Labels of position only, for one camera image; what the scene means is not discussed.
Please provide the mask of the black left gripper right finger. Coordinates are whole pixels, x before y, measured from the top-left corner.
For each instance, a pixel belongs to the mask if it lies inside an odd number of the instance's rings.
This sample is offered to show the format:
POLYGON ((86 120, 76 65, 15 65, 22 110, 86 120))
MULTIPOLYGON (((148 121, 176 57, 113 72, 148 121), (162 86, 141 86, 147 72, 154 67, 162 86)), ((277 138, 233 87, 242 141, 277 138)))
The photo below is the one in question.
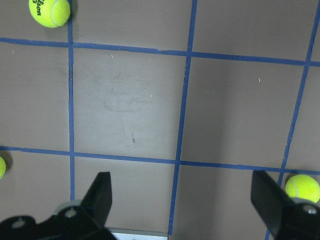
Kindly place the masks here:
POLYGON ((285 209, 294 206, 292 199, 266 171, 255 170, 252 172, 250 200, 271 235, 278 236, 285 209))

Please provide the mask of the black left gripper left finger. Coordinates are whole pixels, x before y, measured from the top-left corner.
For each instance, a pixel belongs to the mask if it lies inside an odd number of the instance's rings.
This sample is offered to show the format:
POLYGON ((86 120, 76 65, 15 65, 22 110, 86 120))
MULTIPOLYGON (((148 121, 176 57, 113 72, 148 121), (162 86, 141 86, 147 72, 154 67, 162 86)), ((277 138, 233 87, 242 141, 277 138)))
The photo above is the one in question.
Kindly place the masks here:
POLYGON ((99 172, 82 199, 80 206, 101 227, 105 226, 112 207, 110 172, 99 172))

